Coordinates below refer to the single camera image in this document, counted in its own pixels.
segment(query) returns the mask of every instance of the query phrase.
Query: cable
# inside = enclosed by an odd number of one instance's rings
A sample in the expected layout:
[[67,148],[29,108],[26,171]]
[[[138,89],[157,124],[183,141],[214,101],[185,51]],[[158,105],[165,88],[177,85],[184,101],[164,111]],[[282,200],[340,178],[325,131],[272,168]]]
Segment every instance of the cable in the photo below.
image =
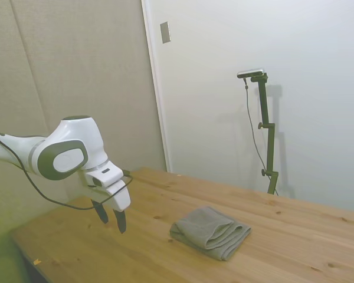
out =
[[260,158],[260,160],[261,160],[262,166],[264,167],[264,170],[266,171],[265,163],[264,163],[264,161],[262,160],[261,154],[260,154],[260,152],[258,151],[258,146],[257,146],[257,144],[256,144],[256,142],[255,142],[254,130],[253,130],[253,123],[252,123],[252,118],[250,117],[250,111],[249,111],[249,98],[248,98],[248,88],[249,88],[249,86],[248,86],[248,84],[247,84],[247,79],[246,79],[246,78],[244,78],[244,82],[245,82],[245,90],[246,90],[246,92],[247,92],[247,110],[248,110],[248,117],[249,117],[249,122],[250,122],[250,129],[252,130],[253,143],[254,143],[255,150],[257,151],[257,154],[258,154],[258,156],[259,156],[259,158]]
[[122,186],[117,192],[115,192],[114,194],[112,194],[111,196],[109,196],[107,199],[103,200],[102,202],[94,205],[94,206],[91,206],[89,208],[79,208],[78,206],[74,206],[74,205],[69,205],[67,203],[63,203],[63,202],[58,202],[57,200],[54,200],[54,199],[50,199],[48,198],[46,195],[44,195],[40,190],[39,188],[37,187],[37,185],[33,182],[33,180],[30,178],[28,172],[26,171],[25,169],[25,166],[24,164],[22,163],[21,159],[18,157],[18,155],[9,147],[7,146],[5,143],[3,143],[2,141],[0,141],[0,145],[1,146],[4,146],[6,149],[8,149],[13,155],[14,157],[16,157],[17,161],[19,162],[19,164],[21,165],[21,169],[22,171],[24,171],[26,177],[28,178],[30,184],[32,184],[33,188],[42,196],[42,198],[48,200],[49,202],[52,202],[52,203],[56,203],[57,205],[61,205],[61,206],[66,206],[68,208],[73,208],[73,209],[77,209],[77,210],[90,210],[90,209],[95,209],[95,208],[98,208],[99,206],[101,206],[103,203],[107,202],[109,199],[111,199],[113,196],[115,196],[116,194],[118,194],[119,192],[121,192],[125,187],[127,187],[132,181],[133,181],[133,178],[131,175],[125,175],[125,177],[128,177],[130,178],[130,180],[124,184],[124,186]]

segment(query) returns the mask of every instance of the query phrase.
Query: wood grain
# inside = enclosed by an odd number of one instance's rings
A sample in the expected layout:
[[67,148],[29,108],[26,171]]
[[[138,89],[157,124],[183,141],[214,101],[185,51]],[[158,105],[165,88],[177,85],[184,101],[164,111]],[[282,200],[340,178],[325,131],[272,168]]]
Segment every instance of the wood grain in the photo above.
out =
[[[354,212],[150,169],[133,175],[125,234],[109,209],[104,225],[95,211],[58,208],[13,239],[50,282],[354,282]],[[205,205],[253,228],[228,262],[169,237],[172,222]]]

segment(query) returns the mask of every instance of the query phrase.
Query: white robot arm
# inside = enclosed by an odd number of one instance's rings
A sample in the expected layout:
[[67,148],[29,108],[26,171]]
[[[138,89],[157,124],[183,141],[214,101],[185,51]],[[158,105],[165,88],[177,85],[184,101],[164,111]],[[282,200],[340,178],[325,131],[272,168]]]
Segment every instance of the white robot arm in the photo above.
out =
[[83,194],[92,204],[101,220],[108,221],[102,202],[110,205],[117,217],[120,231],[126,230],[124,210],[130,205],[126,184],[121,180],[123,171],[115,166],[104,151],[96,122],[89,116],[63,119],[48,137],[15,137],[0,133],[0,160],[49,180],[63,180],[78,172],[83,183]]

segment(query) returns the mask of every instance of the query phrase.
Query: black metal stand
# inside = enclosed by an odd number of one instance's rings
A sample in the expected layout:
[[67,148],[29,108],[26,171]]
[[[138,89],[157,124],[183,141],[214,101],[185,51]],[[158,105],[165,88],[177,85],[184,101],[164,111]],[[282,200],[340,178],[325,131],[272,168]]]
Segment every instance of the black metal stand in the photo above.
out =
[[267,82],[267,74],[264,73],[262,75],[258,75],[255,77],[251,77],[251,81],[254,83],[258,83],[258,89],[260,91],[260,103],[261,103],[261,115],[262,115],[262,123],[258,125],[258,128],[268,129],[267,135],[267,160],[266,160],[266,171],[262,169],[262,176],[269,176],[270,183],[267,193],[274,194],[276,191],[277,180],[278,180],[278,172],[273,171],[274,164],[274,138],[276,133],[276,125],[274,123],[269,123],[269,116],[267,111],[267,98],[266,98],[266,82]]

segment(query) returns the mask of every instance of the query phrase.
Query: folded towel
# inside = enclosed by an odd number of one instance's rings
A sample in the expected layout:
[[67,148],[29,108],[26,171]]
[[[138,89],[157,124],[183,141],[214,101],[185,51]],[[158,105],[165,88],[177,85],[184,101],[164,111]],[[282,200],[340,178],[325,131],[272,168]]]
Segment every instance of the folded towel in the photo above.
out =
[[227,261],[251,228],[210,208],[199,208],[173,223],[171,237],[212,258]]

